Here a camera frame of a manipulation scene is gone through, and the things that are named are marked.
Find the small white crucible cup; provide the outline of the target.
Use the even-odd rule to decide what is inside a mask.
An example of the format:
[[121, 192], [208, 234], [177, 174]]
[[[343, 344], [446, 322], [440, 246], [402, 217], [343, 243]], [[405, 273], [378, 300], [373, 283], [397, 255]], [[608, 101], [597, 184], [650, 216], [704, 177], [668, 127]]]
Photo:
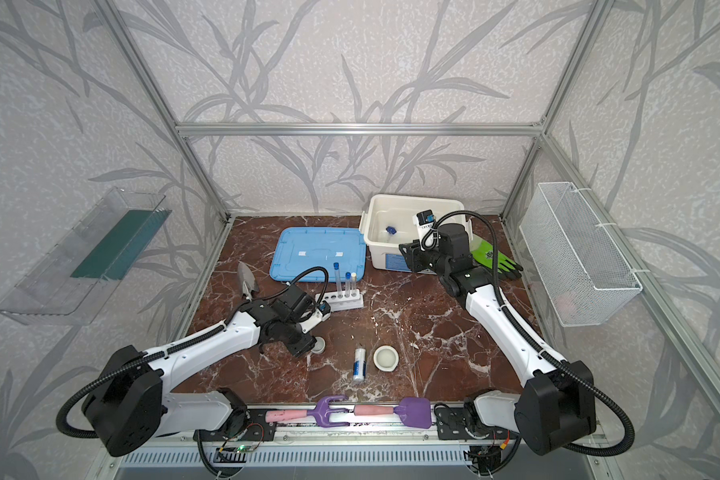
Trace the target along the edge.
[[315, 344], [311, 350], [313, 354], [320, 355], [325, 351], [326, 342], [323, 337], [317, 336], [315, 338]]

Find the white test tube rack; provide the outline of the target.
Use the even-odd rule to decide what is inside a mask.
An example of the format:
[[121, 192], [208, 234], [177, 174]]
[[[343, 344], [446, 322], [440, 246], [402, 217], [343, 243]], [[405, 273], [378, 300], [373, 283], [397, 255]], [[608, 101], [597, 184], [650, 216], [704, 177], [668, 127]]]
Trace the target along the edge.
[[330, 307], [331, 312], [362, 309], [364, 298], [358, 289], [347, 292], [328, 292], [324, 295], [323, 301]]

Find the white plastic storage bin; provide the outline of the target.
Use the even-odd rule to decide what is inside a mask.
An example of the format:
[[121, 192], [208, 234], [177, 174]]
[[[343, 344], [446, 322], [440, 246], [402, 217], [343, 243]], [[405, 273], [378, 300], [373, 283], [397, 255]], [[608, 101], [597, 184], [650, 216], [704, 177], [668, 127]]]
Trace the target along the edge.
[[[377, 194], [361, 216], [359, 230], [371, 255], [376, 270], [409, 272], [398, 245], [418, 240], [414, 215], [431, 209], [436, 220], [464, 204], [458, 200], [416, 196]], [[393, 226], [397, 233], [390, 236], [387, 226]]]

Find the test tube blue cap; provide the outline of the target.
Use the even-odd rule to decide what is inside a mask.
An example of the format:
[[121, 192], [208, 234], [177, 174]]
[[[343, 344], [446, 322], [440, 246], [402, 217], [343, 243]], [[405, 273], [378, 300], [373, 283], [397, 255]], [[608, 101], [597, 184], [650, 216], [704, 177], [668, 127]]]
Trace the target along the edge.
[[344, 295], [345, 295], [346, 298], [349, 298], [349, 297], [351, 297], [351, 296], [353, 295], [353, 289], [354, 289], [353, 279], [354, 279], [354, 277], [353, 277], [353, 274], [352, 274], [351, 272], [347, 272], [347, 273], [345, 274], [345, 290], [344, 290]]
[[335, 281], [335, 286], [336, 286], [336, 297], [342, 298], [343, 297], [342, 273], [341, 273], [339, 262], [333, 263], [333, 269], [334, 269], [334, 281]]

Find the white bottle blue label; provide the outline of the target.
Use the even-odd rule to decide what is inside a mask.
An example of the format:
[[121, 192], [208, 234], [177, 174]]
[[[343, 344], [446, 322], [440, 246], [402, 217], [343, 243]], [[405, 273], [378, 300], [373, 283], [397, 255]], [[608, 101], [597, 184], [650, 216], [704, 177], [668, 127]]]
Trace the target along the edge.
[[358, 347], [354, 351], [352, 379], [355, 382], [363, 382], [366, 378], [366, 371], [366, 349]]

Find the white ceramic bowl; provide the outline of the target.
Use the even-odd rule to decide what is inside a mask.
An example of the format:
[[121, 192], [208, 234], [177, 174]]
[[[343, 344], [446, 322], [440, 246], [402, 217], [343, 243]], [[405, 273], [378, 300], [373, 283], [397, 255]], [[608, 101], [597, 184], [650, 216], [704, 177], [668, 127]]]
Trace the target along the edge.
[[392, 346], [379, 346], [374, 351], [373, 363], [379, 371], [393, 372], [399, 364], [399, 354]]

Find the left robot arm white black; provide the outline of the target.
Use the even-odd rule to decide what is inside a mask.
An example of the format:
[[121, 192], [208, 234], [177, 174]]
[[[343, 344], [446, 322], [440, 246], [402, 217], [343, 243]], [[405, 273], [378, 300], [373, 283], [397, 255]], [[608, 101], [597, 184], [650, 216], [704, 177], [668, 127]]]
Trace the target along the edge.
[[250, 267], [239, 263], [243, 301], [229, 316], [162, 346], [117, 350], [99, 377], [73, 394], [55, 424], [68, 437], [98, 439], [112, 457], [125, 456], [154, 437], [183, 431], [215, 431], [242, 411], [228, 389], [183, 394], [176, 387], [224, 358], [252, 347], [282, 343], [294, 357], [311, 351], [311, 331], [327, 320], [331, 306], [291, 280], [261, 297]]

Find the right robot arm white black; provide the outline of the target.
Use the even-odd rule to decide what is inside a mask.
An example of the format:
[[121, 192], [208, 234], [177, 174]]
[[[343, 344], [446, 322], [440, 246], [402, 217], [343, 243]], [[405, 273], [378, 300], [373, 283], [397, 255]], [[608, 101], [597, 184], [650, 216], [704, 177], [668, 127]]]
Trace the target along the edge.
[[[635, 441], [627, 413], [595, 386], [583, 362], [567, 361], [515, 310], [500, 288], [499, 258], [494, 256], [489, 267], [477, 262], [466, 228], [453, 220], [456, 215], [436, 218], [429, 210], [414, 214], [418, 237], [400, 245], [399, 251], [411, 272], [431, 271], [438, 277], [446, 293], [488, 332], [518, 377], [521, 394], [484, 393], [474, 399], [479, 421], [517, 433], [538, 455], [559, 448], [596, 457], [626, 453]], [[597, 402], [622, 425], [623, 437], [614, 445], [578, 442], [597, 428]]]

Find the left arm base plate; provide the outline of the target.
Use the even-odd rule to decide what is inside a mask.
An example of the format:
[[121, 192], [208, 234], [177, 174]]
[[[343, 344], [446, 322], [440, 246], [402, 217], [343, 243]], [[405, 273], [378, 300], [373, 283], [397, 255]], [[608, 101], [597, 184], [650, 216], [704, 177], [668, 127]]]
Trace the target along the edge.
[[267, 410], [248, 410], [244, 414], [228, 419], [219, 429], [214, 431], [197, 430], [193, 434], [195, 441], [202, 442], [269, 442], [274, 439], [276, 424], [267, 422]]

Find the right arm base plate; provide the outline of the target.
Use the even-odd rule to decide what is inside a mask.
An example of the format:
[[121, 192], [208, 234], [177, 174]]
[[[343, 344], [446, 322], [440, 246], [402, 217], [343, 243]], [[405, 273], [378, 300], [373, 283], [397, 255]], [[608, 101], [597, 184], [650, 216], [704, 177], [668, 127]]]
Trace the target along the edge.
[[477, 417], [473, 407], [454, 407], [437, 402], [432, 407], [434, 426], [439, 440], [489, 440], [504, 442], [512, 439], [506, 429], [487, 426]]

